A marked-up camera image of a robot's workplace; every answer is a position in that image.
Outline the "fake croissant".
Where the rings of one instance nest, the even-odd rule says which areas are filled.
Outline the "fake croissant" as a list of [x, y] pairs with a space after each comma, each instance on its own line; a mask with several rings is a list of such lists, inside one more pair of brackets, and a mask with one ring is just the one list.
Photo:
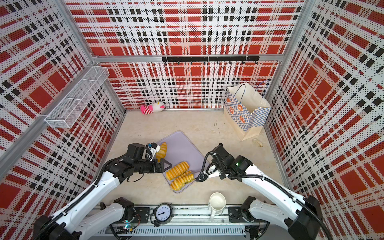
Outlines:
[[167, 143], [166, 142], [163, 142], [161, 145], [160, 145], [160, 150], [156, 153], [156, 158], [158, 161], [160, 161], [161, 159], [164, 159], [166, 154], [167, 154]]

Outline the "ridged fake bread roll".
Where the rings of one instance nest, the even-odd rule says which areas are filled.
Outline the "ridged fake bread roll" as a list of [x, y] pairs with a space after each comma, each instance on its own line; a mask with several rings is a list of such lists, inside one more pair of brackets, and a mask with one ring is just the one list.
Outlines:
[[173, 191], [179, 191], [181, 190], [184, 185], [191, 183], [194, 180], [194, 174], [192, 171], [186, 171], [179, 177], [176, 177], [172, 182], [171, 182], [171, 189]]
[[168, 181], [171, 181], [171, 180], [181, 176], [182, 174], [184, 174], [186, 171], [189, 170], [189, 168], [190, 168], [190, 165], [186, 161], [183, 161], [183, 162], [177, 164], [176, 166], [170, 168], [166, 172], [166, 178]]

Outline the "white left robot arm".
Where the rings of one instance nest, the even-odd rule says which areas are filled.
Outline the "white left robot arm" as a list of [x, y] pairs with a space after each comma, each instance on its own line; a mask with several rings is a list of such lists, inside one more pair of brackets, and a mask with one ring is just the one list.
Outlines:
[[87, 240], [101, 228], [126, 217], [133, 203], [119, 198], [112, 206], [88, 217], [88, 213], [112, 190], [134, 173], [162, 174], [172, 168], [165, 159], [156, 159], [161, 147], [156, 143], [133, 143], [122, 156], [108, 160], [96, 180], [65, 207], [34, 223], [34, 240]]

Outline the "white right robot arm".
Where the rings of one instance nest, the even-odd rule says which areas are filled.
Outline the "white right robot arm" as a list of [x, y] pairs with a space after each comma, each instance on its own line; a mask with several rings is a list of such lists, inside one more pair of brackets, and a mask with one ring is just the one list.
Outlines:
[[324, 223], [320, 202], [313, 196], [304, 197], [287, 189], [264, 174], [252, 161], [243, 156], [233, 157], [219, 144], [208, 152], [196, 178], [198, 183], [210, 178], [237, 180], [265, 197], [267, 204], [249, 196], [241, 206], [241, 216], [247, 222], [266, 221], [288, 231], [295, 240], [314, 240], [320, 231], [327, 239], [333, 236]]

